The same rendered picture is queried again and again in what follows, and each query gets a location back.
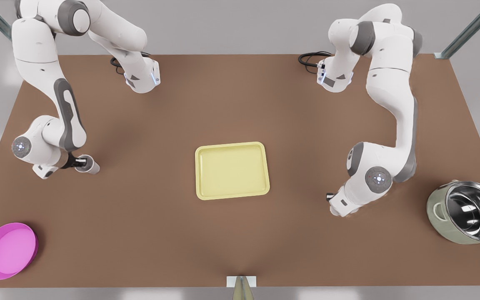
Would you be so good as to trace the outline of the yellow rectangular tray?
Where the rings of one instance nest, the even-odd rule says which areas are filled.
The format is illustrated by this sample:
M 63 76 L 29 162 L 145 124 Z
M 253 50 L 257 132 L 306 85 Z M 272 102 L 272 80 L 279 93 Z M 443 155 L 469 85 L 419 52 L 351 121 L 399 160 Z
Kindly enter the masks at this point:
M 264 145 L 200 146 L 195 150 L 195 188 L 204 201 L 267 194 L 270 182 Z

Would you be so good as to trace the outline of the pink round bowl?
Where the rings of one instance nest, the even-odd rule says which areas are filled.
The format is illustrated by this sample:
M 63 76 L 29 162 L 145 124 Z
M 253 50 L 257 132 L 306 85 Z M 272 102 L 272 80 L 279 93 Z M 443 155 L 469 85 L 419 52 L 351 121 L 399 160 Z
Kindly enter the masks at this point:
M 0 227 L 0 280 L 8 279 L 25 269 L 38 252 L 35 232 L 23 223 Z

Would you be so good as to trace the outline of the green pot with steel interior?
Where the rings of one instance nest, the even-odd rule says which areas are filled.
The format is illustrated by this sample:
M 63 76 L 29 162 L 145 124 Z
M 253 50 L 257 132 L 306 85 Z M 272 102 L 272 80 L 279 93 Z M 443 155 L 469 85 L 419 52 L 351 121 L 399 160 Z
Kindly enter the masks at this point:
M 442 237 L 460 245 L 480 243 L 480 183 L 452 180 L 429 195 L 429 222 Z

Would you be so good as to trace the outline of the white IKEA cup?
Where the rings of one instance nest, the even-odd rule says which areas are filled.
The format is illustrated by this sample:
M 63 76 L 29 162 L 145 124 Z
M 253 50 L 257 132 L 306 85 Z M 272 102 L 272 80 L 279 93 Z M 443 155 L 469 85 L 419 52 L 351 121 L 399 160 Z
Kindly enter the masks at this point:
M 99 173 L 100 166 L 90 155 L 80 155 L 75 159 L 74 168 L 80 173 L 95 175 Z

